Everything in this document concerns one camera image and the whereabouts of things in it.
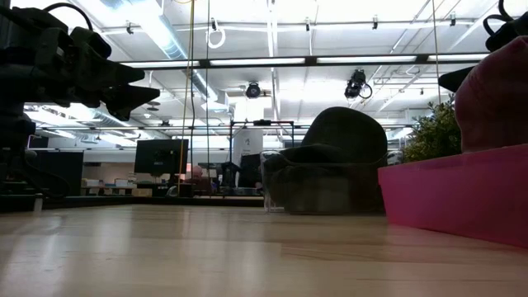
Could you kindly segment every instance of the magenta box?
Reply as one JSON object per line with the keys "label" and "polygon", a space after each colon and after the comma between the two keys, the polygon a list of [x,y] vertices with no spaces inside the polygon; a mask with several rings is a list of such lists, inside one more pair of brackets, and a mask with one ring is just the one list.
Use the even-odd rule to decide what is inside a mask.
{"label": "magenta box", "polygon": [[528,144],[379,169],[391,224],[528,248]]}

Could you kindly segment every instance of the ceiling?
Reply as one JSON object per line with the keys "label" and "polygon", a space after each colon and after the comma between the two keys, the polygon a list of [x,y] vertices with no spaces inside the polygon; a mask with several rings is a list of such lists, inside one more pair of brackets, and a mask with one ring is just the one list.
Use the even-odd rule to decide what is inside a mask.
{"label": "ceiling", "polygon": [[[153,37],[146,30],[142,31],[139,24],[132,24],[133,35],[125,32],[127,21],[132,17],[113,12],[102,1],[63,2],[78,5],[91,17],[96,29],[103,32],[112,47],[110,59],[121,62],[167,59]],[[191,4],[185,0],[141,1],[157,1],[160,6],[163,2],[163,14],[170,22],[178,43],[183,49],[188,49]],[[43,8],[55,2],[12,0],[12,6]],[[274,20],[277,33],[272,52],[280,57],[310,55],[310,41],[312,55],[430,54],[436,49],[439,53],[487,52],[484,42],[488,35],[477,20],[497,13],[497,1],[436,0],[434,3],[436,7],[432,6],[433,1],[428,0],[275,0],[270,12],[267,0],[196,0],[192,55],[194,59],[269,57],[272,38],[268,38],[267,23],[270,21],[273,25]],[[505,7],[510,15],[518,17],[528,10],[528,0],[506,0]],[[70,28],[85,26],[83,19],[73,10],[60,8],[52,13]],[[456,25],[448,26],[452,13]],[[225,42],[218,49],[211,49],[206,44],[206,28],[211,17],[225,31]],[[430,26],[433,17],[438,25],[436,33],[431,27],[409,25],[415,20],[414,25]],[[372,30],[374,18],[379,22],[377,30]],[[310,32],[305,30],[307,20],[312,26]],[[493,24],[495,30],[500,26],[500,23]],[[220,33],[214,33],[211,41],[218,42],[219,36]],[[438,74],[468,66],[471,65],[359,67],[365,71],[367,78],[371,78],[369,84],[374,90],[374,96],[366,101],[360,98],[348,101],[343,95],[347,80],[356,67],[276,68],[278,117],[280,120],[309,123],[328,107],[351,106],[380,122],[388,118],[405,121],[408,120],[406,111],[425,112],[429,101],[439,101],[439,93],[441,101],[448,100],[448,91],[439,91],[436,85]],[[418,72],[418,80],[406,86]],[[210,69],[200,70],[200,75],[214,90],[226,91],[232,101],[246,100],[241,96],[240,87],[247,86],[248,82],[259,82],[263,90],[272,89],[270,68]],[[181,119],[184,110],[186,118],[192,117],[192,102],[185,92],[186,76],[182,71],[156,70],[151,81],[148,77],[147,73],[144,80],[135,84],[163,90],[156,99],[162,103],[160,111],[147,111],[148,106],[141,106],[132,113],[135,120],[145,125],[157,125],[160,120]],[[196,118],[205,120],[205,111],[200,107],[205,102],[203,97],[197,96],[194,101]],[[273,119],[271,104],[263,106],[264,116]],[[210,111],[208,116],[229,122],[226,112]]]}

